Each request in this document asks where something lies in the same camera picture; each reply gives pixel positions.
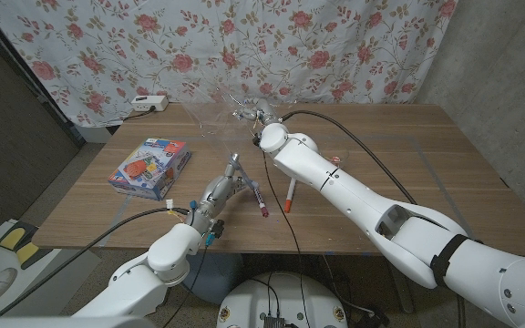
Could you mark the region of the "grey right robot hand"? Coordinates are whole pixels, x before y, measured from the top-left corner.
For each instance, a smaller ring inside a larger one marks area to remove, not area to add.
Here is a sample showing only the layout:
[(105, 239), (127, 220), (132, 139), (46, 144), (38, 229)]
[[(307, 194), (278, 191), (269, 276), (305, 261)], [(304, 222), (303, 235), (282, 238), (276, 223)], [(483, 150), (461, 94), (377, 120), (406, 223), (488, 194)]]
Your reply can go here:
[(275, 108), (265, 99), (246, 98), (232, 113), (237, 119), (246, 119), (260, 124), (263, 128), (274, 126), (286, 131)]

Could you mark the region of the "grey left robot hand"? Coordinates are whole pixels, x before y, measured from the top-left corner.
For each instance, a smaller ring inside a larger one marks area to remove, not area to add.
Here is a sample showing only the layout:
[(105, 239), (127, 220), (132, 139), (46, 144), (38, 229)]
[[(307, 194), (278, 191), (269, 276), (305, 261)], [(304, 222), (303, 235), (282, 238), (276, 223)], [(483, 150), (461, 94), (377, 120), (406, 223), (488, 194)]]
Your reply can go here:
[(197, 202), (197, 208), (186, 216), (185, 224), (199, 233), (205, 233), (216, 221), (226, 202), (237, 192), (252, 186), (239, 161), (240, 155), (234, 153), (222, 175), (213, 179)]

